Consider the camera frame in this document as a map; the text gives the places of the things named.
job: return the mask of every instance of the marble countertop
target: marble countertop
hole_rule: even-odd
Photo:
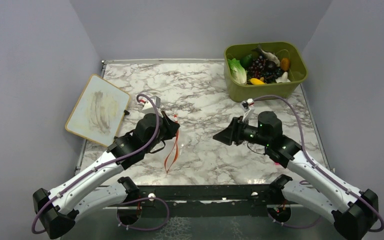
[[[228,96],[223,72],[224,63],[219,61],[107,64],[103,78],[131,96],[127,108],[130,115],[124,117],[118,136],[134,129],[137,121],[144,116],[140,112],[142,106],[136,102],[136,95],[144,93],[159,96],[161,109],[169,116],[178,114],[181,126],[179,144],[182,147],[168,174],[164,169],[167,152],[162,151],[145,155],[142,161],[108,179],[103,185],[115,183],[122,176],[129,176],[137,185],[265,184],[280,174],[302,180],[297,174],[276,165],[268,156],[251,152],[245,143],[228,146],[212,139],[214,134],[229,125],[232,117],[243,115],[239,104]],[[288,101],[301,118],[308,152],[326,166],[300,87]],[[257,115],[263,111],[274,111],[283,122],[283,133],[300,142],[297,121],[286,104],[280,100],[256,102],[250,125],[257,124]],[[263,152],[261,146],[251,145],[251,148]],[[80,170],[89,166],[105,150],[101,145],[86,141]]]

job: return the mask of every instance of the green plastic bin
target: green plastic bin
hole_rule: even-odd
[[[228,59],[240,60],[248,54],[257,58],[259,54],[252,51],[258,44],[266,51],[275,54],[279,60],[289,58],[290,69],[288,79],[290,82],[271,83],[264,85],[241,85],[232,80]],[[224,79],[227,85],[229,97],[235,102],[256,98],[262,95],[278,95],[283,98],[289,97],[292,92],[307,78],[307,68],[297,48],[288,42],[261,42],[232,45],[224,51]]]

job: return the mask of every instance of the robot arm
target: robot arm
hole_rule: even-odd
[[[138,96],[147,98],[157,109],[150,98],[141,94]],[[162,116],[146,114],[134,130],[116,138],[105,154],[67,182],[49,191],[38,189],[33,194],[36,218],[32,232],[39,234],[46,231],[51,239],[56,239],[67,233],[76,221],[88,213],[135,198],[130,195],[136,194],[139,189],[129,177],[122,177],[106,188],[95,189],[142,160],[145,154],[157,152],[151,150],[158,143],[176,136],[180,125],[171,121],[164,111],[160,114]],[[45,228],[43,231],[35,230],[38,219]]]
[[[241,103],[245,113],[252,108],[247,105],[253,103],[252,99]],[[303,146],[283,135],[282,122],[274,112],[261,112],[257,127],[248,125],[248,117],[245,121],[243,116],[234,117],[213,139],[226,145],[247,141],[264,146],[270,159],[297,173],[320,191],[282,175],[270,184],[274,198],[287,199],[313,210],[333,223],[346,239],[361,239],[378,220],[378,196],[370,189],[361,191],[317,163]]]

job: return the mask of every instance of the white wall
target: white wall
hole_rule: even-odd
[[[233,44],[304,49],[332,0],[70,0],[105,60],[223,58]]]
[[[384,217],[384,1],[333,0],[303,57],[329,163],[340,177],[375,191]],[[384,239],[384,232],[367,239]]]
[[[99,67],[68,0],[0,0],[0,240],[48,239],[30,232],[32,194],[74,175],[64,124]]]

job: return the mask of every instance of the whiteboard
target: whiteboard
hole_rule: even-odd
[[[100,76],[90,76],[65,129],[105,147],[114,141],[130,95]]]

